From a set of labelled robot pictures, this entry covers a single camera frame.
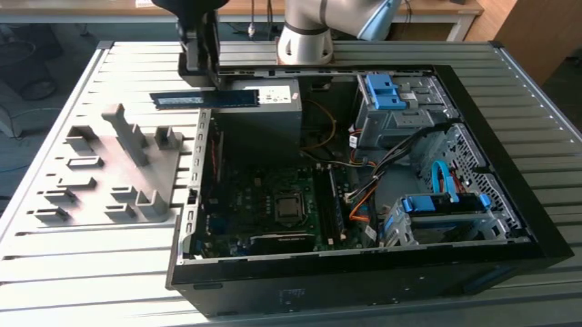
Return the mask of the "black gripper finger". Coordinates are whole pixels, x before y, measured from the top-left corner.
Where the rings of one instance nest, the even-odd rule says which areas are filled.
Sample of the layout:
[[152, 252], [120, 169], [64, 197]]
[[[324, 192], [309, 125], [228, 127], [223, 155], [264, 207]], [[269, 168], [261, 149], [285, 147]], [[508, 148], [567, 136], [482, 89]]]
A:
[[219, 33], [216, 11], [207, 12], [201, 21], [200, 29], [200, 69], [204, 71], [215, 88], [220, 88], [219, 78]]

